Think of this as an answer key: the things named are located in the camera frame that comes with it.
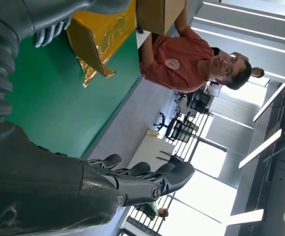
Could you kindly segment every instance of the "small object on desk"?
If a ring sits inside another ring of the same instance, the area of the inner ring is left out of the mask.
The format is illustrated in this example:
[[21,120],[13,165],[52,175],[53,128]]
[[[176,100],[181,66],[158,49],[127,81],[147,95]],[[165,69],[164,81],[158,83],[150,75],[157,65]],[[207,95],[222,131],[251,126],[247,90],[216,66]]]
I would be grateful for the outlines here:
[[187,97],[185,94],[182,93],[182,92],[179,92],[177,94],[175,94],[176,96],[179,96],[176,99],[174,100],[174,102],[176,103],[179,103],[182,99],[185,98],[185,97]]
[[136,27],[136,31],[139,34],[143,34],[143,30],[139,27]]
[[154,129],[150,129],[150,128],[147,130],[146,134],[149,135],[149,136],[153,136],[153,137],[158,137],[159,136],[159,132],[154,130]]

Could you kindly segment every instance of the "green tabletop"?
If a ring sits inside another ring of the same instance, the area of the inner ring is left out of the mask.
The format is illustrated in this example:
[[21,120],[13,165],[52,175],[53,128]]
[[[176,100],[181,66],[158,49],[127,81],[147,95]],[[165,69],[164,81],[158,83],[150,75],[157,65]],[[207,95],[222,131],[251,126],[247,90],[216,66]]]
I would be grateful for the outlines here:
[[45,48],[32,39],[20,44],[8,120],[21,126],[29,138],[53,152],[81,157],[139,76],[136,32],[108,63],[116,74],[95,76],[82,86],[83,72],[65,34]]

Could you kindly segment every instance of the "person in background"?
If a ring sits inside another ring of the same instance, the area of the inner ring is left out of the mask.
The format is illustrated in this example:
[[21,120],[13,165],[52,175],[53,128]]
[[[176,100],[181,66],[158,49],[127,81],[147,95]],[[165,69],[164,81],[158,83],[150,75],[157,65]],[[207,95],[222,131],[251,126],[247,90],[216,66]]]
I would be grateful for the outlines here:
[[207,81],[239,89],[248,81],[248,61],[230,55],[214,56],[205,40],[187,22],[187,0],[175,21],[180,37],[149,35],[141,47],[141,73],[146,80],[178,92],[194,92]]
[[169,211],[165,208],[158,209],[156,202],[146,203],[142,205],[135,206],[136,210],[142,211],[146,216],[150,218],[150,220],[154,220],[156,216],[161,217],[166,220],[166,217],[169,216]]
[[[217,56],[217,55],[224,55],[224,54],[226,54],[226,52],[224,52],[222,50],[220,50],[219,48],[212,48],[213,50],[213,54],[215,56]],[[242,55],[240,53],[232,53],[233,55],[237,57],[237,58],[242,58],[243,60],[246,60],[246,61],[249,61],[249,58],[244,56],[244,55]],[[253,77],[256,77],[256,78],[262,78],[265,75],[265,71],[262,68],[259,68],[259,67],[253,67],[252,68],[252,76]]]

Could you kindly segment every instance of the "black robotic finger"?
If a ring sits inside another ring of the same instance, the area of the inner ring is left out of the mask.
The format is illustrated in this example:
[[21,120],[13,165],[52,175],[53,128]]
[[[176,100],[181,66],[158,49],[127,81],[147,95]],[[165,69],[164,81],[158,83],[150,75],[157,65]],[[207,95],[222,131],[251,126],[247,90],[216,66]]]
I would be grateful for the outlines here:
[[67,19],[65,20],[64,22],[64,30],[66,30],[69,28],[69,25],[71,25],[72,23],[72,17],[69,17]]
[[59,36],[63,31],[63,27],[64,27],[64,21],[61,21],[60,23],[56,24],[54,37],[55,38],[55,37]]
[[55,26],[56,25],[53,25],[45,29],[45,37],[43,41],[42,47],[45,47],[46,45],[51,43],[53,40],[55,32]]
[[33,44],[36,48],[39,48],[42,45],[45,37],[45,30],[37,32],[33,36]]

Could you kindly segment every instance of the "grey floor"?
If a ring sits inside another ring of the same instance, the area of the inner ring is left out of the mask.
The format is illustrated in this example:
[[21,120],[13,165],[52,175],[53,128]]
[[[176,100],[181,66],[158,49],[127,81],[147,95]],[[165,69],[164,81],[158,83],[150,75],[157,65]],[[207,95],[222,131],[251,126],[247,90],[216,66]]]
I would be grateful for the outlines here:
[[[117,153],[123,159],[119,167],[127,167],[147,129],[160,120],[159,112],[163,112],[167,118],[174,114],[176,107],[174,99],[174,92],[171,90],[143,79],[88,159],[103,159]],[[120,210],[107,225],[52,236],[115,236],[118,230],[118,223],[123,212],[123,209]]]

